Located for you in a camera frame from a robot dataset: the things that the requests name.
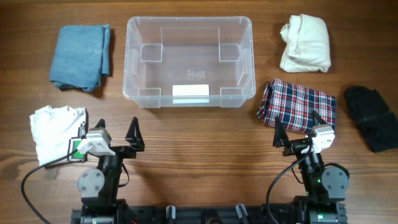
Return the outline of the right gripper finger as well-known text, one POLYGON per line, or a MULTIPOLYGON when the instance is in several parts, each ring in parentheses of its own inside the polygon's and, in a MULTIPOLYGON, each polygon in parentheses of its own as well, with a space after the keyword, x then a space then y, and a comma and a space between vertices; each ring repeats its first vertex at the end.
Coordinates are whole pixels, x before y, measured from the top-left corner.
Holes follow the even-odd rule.
POLYGON ((281 120, 278 116, 275 117, 275 131, 274 131, 274 147, 284 147, 288 144, 289 137, 282 125, 281 120))
POLYGON ((312 111, 313 125, 319 126, 326 124, 326 121, 315 111, 312 111))

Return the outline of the plaid shirt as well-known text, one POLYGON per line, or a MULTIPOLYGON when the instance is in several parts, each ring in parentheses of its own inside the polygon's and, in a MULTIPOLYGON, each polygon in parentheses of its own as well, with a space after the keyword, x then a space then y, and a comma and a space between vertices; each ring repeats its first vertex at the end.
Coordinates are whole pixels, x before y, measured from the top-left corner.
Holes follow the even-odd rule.
POLYGON ((257 117, 266 126, 274 126, 275 118, 279 118, 285 129, 310 133, 313 128, 312 111, 335 128, 334 96, 276 78, 265 87, 257 117))

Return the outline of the white t-shirt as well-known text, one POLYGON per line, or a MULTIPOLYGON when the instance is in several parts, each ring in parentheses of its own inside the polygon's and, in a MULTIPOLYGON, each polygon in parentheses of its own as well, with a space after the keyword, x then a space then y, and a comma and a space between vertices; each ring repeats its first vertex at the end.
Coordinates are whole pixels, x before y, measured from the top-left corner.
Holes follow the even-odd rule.
POLYGON ((40 165, 72 152, 73 142, 86 132, 85 108, 44 106, 30 115, 30 128, 40 165))

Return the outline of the black garment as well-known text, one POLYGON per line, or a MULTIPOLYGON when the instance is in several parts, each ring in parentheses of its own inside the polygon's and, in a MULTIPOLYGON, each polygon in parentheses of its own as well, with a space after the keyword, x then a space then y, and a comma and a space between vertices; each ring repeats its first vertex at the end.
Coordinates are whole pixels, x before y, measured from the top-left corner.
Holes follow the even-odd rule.
POLYGON ((351 86, 344 93, 350 118, 373 153, 397 148, 397 118, 379 92, 351 86))

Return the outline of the blue denim jeans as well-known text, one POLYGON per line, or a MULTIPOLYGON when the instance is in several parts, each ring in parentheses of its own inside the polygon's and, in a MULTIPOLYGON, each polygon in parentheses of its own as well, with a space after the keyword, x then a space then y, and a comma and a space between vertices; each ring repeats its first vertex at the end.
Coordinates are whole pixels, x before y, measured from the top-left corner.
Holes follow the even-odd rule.
POLYGON ((72 25, 59 30, 49 80, 59 90, 91 92, 110 75, 111 30, 106 25, 72 25))

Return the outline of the cream cloth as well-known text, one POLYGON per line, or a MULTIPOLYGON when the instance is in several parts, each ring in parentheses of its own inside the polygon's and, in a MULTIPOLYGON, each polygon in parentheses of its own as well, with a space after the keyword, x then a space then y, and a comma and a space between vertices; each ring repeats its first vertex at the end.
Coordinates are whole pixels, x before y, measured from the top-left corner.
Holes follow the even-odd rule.
POLYGON ((323 72, 331 66, 330 39, 323 19, 292 15, 280 35, 286 43, 280 68, 286 72, 323 72))

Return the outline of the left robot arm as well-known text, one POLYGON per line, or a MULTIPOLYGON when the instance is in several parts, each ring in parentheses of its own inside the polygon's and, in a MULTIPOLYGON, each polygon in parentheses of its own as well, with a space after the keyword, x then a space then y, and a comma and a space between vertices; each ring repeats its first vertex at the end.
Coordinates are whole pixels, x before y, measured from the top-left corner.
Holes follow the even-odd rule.
POLYGON ((82 208, 72 211, 72 223, 139 223, 127 202, 117 198, 118 189, 123 187, 119 183, 120 176, 126 170, 123 160, 136 158, 136 154, 145 148, 136 117, 131 121, 125 140, 127 146, 112 146, 103 119, 82 138, 78 152, 98 157, 98 165, 85 170, 78 178, 82 208))

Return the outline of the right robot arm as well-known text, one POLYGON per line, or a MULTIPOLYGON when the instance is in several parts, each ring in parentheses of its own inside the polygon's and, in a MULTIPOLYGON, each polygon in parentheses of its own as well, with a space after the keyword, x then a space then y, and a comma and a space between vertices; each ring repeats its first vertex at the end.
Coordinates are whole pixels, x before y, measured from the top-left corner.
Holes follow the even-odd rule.
POLYGON ((273 146, 284 149, 283 156, 295 156, 296 161, 285 168, 271 183, 266 195, 267 217, 272 223, 331 223, 348 222, 343 201, 349 185, 349 171, 337 163, 324 163, 321 152, 328 149, 335 131, 321 116, 312 111, 313 128, 302 139, 290 140, 282 121, 275 117, 273 146), (300 181, 305 196, 294 197, 287 205, 271 205, 269 199, 276 182, 295 166, 302 176, 300 181))

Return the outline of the white label in bin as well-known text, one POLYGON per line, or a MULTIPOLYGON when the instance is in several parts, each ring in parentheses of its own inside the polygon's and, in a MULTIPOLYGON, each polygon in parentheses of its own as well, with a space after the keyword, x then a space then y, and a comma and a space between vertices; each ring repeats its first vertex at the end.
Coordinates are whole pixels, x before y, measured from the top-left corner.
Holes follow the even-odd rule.
POLYGON ((173 85, 173 96, 208 96, 209 85, 173 85))

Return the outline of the clear plastic storage bin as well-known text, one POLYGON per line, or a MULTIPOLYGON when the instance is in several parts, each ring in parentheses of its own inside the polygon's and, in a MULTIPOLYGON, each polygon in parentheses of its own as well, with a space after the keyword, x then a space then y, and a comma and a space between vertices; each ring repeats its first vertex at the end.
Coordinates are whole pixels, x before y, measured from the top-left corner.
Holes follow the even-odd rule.
POLYGON ((232 17, 128 20, 123 95, 141 108, 239 108, 256 94, 252 22, 232 17), (173 96, 173 85, 209 85, 173 96))

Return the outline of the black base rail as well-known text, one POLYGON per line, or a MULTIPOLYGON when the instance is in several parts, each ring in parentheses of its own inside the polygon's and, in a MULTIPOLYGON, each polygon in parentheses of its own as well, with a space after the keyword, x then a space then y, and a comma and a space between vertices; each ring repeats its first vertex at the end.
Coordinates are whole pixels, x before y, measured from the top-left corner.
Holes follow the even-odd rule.
POLYGON ((265 205, 235 207, 185 207, 173 205, 129 207, 127 223, 331 223, 347 224, 345 205, 320 205, 315 208, 292 204, 271 204, 272 218, 265 205))

